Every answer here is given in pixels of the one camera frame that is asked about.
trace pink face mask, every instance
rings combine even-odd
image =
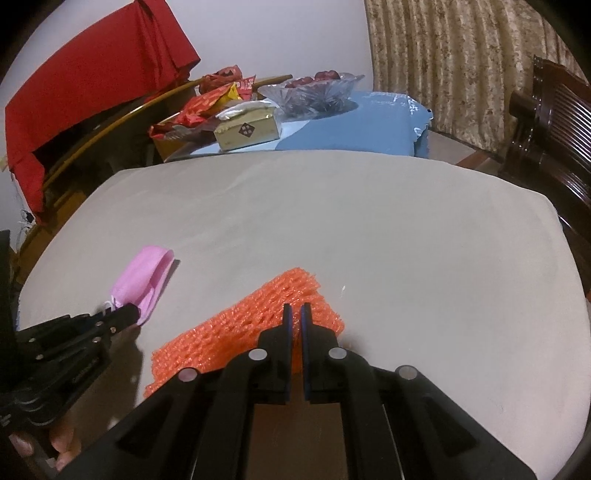
[[[140,311],[138,325],[142,325],[158,301],[173,261],[172,250],[153,245],[143,247],[111,289],[115,308],[133,303]]]

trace gift box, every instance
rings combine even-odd
[[[275,107],[257,108],[222,121],[214,131],[223,151],[278,140],[281,122]]]

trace orange foam sleeve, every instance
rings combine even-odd
[[[180,334],[152,353],[154,383],[144,397],[164,385],[179,370],[193,367],[201,373],[223,368],[235,356],[254,347],[263,330],[281,323],[283,304],[294,312],[292,369],[301,371],[300,308],[309,302],[315,324],[339,334],[345,328],[339,315],[318,293],[320,284],[301,268],[293,268],[265,283],[201,325]]]

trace red cloth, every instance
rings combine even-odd
[[[136,0],[54,53],[6,106],[8,165],[31,210],[43,211],[36,149],[82,120],[188,77],[199,60],[164,0]]]

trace patterned curtain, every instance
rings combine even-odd
[[[432,128],[491,152],[512,135],[513,90],[531,91],[533,55],[584,78],[554,28],[524,0],[365,0],[374,89],[433,110]]]

